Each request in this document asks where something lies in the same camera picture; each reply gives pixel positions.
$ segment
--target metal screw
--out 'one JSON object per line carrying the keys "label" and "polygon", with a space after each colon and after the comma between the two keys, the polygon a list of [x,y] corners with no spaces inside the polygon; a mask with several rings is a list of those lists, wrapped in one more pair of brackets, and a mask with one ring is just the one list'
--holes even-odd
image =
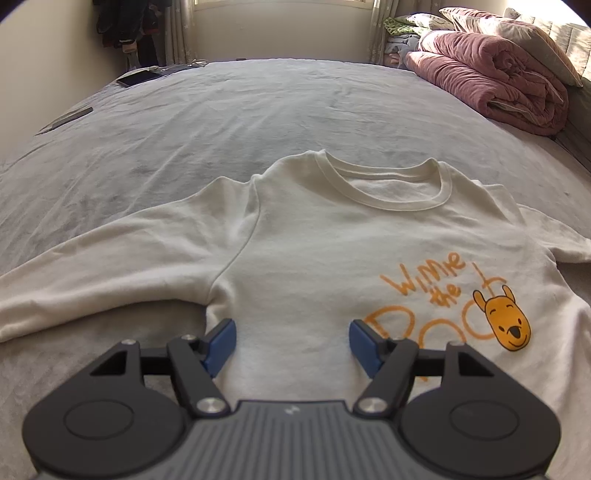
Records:
{"label": "metal screw", "polygon": [[196,407],[202,413],[215,414],[220,413],[226,408],[226,402],[221,398],[206,397],[199,400]]}
{"label": "metal screw", "polygon": [[357,406],[363,413],[382,413],[388,408],[386,401],[378,397],[363,398]]}

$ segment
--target mattress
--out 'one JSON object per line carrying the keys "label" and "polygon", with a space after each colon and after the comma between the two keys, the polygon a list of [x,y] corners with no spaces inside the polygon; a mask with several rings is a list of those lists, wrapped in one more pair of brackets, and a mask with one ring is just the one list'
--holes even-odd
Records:
{"label": "mattress", "polygon": [[[591,237],[591,174],[581,164],[551,140],[491,122],[412,72],[314,60],[214,63],[129,89],[112,84],[84,103],[94,111],[0,161],[0,273],[218,176],[246,181],[285,155],[322,148],[369,166],[436,157],[483,183],[506,185],[517,202]],[[589,266],[560,268],[591,301]],[[34,473],[20,427],[36,401],[123,338],[155,346],[202,333],[203,311],[180,301],[137,304],[3,344],[0,478]],[[170,394],[164,381],[151,385]],[[573,399],[574,418],[583,412],[579,403]],[[589,434],[576,422],[563,429],[551,473],[582,479],[578,460],[586,454],[575,453]]]}

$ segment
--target t-shirt sleeve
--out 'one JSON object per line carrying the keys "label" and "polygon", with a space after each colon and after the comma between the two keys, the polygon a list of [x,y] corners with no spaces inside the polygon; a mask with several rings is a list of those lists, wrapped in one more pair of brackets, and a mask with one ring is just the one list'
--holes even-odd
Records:
{"label": "t-shirt sleeve", "polygon": [[0,277],[0,342],[141,301],[208,304],[258,215],[255,177],[221,177],[64,242]]}
{"label": "t-shirt sleeve", "polygon": [[502,185],[484,185],[496,205],[515,225],[522,225],[540,245],[548,248],[556,261],[565,263],[591,262],[591,240],[568,225],[539,210],[515,202]]}

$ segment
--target smartphone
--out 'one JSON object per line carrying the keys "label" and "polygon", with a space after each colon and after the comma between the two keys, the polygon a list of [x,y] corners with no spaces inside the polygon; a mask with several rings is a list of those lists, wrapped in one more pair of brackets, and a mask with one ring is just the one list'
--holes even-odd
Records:
{"label": "smartphone", "polygon": [[152,72],[151,70],[140,70],[138,72],[133,72],[129,75],[118,78],[117,83],[123,85],[124,87],[131,87],[139,83],[147,82],[148,80],[160,78],[161,76],[162,75],[159,73]]}

